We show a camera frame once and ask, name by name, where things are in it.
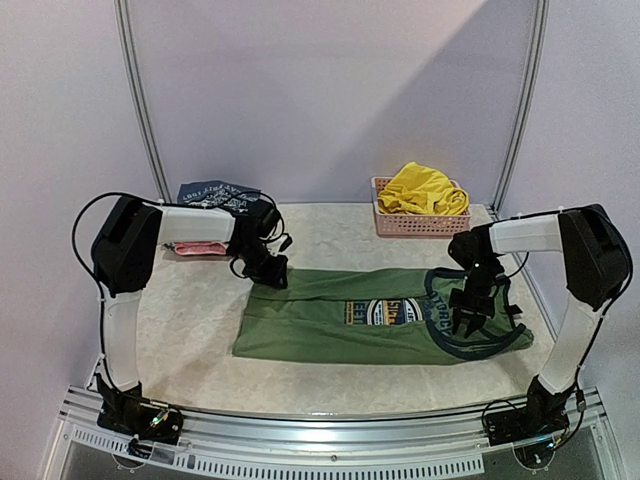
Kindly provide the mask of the green tank top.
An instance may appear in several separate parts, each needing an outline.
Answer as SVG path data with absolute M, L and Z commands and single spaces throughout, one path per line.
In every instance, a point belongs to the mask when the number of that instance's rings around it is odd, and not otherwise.
M 288 286 L 254 285 L 232 345 L 236 357 L 315 364 L 449 366 L 529 348 L 509 282 L 490 290 L 495 313 L 471 334 L 454 327 L 450 293 L 465 272 L 292 269 Z

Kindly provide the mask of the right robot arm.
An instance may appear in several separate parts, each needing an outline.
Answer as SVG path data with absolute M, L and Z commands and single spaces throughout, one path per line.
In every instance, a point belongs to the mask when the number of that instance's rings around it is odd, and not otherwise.
M 601 205 L 529 214 L 454 235 L 448 253 L 466 279 L 449 297 L 452 328 L 464 326 L 471 335 L 494 315 L 493 289 L 506 279 L 500 257 L 538 252 L 561 255 L 568 302 L 555 345 L 531 385 L 559 396 L 575 388 L 608 310 L 632 279 L 630 250 Z

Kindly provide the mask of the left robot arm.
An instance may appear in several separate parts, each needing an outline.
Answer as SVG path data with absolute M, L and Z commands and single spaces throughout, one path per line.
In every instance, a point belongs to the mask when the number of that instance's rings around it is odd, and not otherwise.
M 100 294 L 100 343 L 106 383 L 116 392 L 138 387 L 137 315 L 143 290 L 164 243 L 222 243 L 244 267 L 241 278 L 284 289 L 287 257 L 272 253 L 272 232 L 282 221 L 268 199 L 233 207 L 171 205 L 121 194 L 91 247 L 92 276 Z

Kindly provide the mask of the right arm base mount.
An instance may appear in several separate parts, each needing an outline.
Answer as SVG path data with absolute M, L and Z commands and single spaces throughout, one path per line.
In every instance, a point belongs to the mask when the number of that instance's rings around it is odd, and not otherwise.
M 572 395 L 580 414 L 574 427 L 570 426 L 566 413 L 566 403 Z M 516 407 L 509 400 L 492 401 L 481 413 L 481 424 L 491 446 L 523 442 L 514 454 L 526 465 L 540 457 L 552 457 L 570 442 L 582 426 L 585 411 L 584 391 L 577 382 L 563 392 L 552 394 L 535 376 L 523 407 Z

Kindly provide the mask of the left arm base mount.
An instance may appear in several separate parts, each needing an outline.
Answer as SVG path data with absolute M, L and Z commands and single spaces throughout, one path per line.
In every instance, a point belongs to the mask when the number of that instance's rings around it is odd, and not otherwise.
M 143 442 L 178 444 L 184 415 L 176 406 L 145 397 L 140 382 L 128 390 L 117 390 L 97 374 L 96 387 L 102 398 L 97 425 L 130 436 L 130 455 L 148 458 L 150 448 Z

